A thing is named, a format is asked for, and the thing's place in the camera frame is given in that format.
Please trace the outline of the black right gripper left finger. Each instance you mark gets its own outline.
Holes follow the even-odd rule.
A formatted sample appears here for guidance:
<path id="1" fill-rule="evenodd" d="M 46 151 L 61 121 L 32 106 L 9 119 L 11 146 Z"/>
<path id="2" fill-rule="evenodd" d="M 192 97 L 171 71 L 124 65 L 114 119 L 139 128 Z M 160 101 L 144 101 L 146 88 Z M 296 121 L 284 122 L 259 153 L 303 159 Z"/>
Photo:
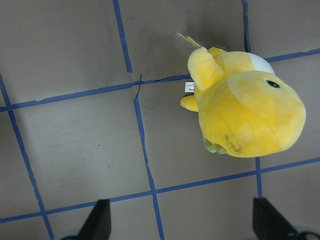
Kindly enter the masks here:
<path id="1" fill-rule="evenodd" d="M 108 240 L 111 235 L 111 207 L 109 199 L 96 202 L 76 240 Z"/>

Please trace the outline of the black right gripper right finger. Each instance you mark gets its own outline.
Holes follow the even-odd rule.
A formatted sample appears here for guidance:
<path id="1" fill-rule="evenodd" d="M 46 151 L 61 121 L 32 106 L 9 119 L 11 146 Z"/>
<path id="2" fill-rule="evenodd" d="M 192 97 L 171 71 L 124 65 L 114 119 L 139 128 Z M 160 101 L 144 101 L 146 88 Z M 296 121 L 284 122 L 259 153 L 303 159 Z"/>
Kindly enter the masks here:
<path id="1" fill-rule="evenodd" d="M 303 240 L 287 219 L 265 198 L 253 199 L 252 228 L 258 240 Z"/>

